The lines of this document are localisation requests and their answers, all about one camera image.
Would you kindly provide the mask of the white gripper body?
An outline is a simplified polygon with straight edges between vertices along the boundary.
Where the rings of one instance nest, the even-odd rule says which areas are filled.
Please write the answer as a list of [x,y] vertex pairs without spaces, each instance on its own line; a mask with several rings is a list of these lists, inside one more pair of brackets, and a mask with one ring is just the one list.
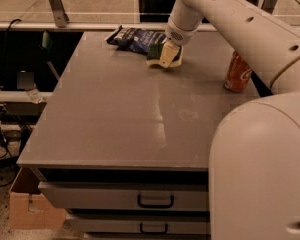
[[186,45],[196,32],[197,32],[196,29],[183,30],[179,28],[171,19],[168,20],[165,29],[165,34],[167,36],[167,39],[178,46]]

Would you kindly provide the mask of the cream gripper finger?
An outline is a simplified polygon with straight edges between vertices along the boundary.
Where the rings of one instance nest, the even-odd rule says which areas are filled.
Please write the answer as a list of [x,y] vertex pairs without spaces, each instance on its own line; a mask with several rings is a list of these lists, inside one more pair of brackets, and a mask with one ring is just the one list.
[[171,41],[163,44],[159,65],[164,68],[177,67],[181,65],[182,48]]

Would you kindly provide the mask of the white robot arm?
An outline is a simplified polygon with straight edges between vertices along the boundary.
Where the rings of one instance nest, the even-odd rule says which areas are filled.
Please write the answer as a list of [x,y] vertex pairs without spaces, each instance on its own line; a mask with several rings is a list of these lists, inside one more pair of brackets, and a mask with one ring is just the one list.
[[300,240],[300,31],[246,0],[176,0],[182,46],[207,19],[272,93],[231,111],[209,155],[212,240]]

